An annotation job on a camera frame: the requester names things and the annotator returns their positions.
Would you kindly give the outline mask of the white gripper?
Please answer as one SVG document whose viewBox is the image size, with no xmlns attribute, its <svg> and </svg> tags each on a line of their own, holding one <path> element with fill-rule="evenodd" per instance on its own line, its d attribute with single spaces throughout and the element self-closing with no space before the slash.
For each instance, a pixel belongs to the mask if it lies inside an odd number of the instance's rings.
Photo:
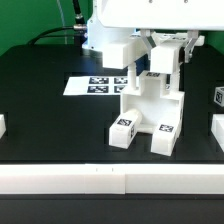
<svg viewBox="0 0 224 224">
<path fill-rule="evenodd" d="M 148 59 L 156 44 L 146 29 L 188 30 L 185 62 L 190 61 L 198 30 L 224 31 L 224 0 L 97 0 L 97 14 L 106 27 L 143 28 Z"/>
</svg>

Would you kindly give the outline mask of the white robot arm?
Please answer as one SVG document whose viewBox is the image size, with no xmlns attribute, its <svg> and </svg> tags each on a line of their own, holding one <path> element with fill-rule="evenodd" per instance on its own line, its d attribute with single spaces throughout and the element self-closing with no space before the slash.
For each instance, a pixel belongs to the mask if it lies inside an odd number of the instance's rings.
<svg viewBox="0 0 224 224">
<path fill-rule="evenodd" d="M 87 46 L 101 52 L 135 29 L 186 30 L 185 60 L 200 31 L 224 31 L 224 0 L 93 0 Z"/>
</svg>

